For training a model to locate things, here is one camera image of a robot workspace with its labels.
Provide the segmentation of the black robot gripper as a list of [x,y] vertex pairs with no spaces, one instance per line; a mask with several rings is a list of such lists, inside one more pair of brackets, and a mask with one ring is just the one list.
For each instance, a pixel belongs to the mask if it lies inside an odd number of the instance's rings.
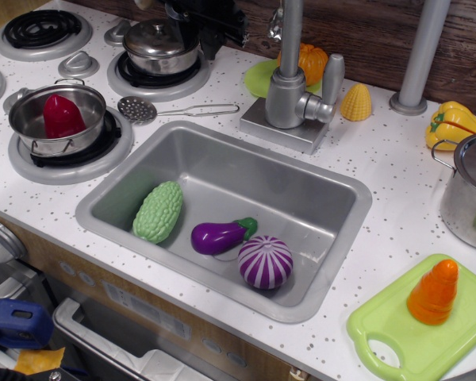
[[200,45],[207,60],[215,60],[223,45],[248,42],[248,18],[232,0],[163,1],[175,35],[186,49]]

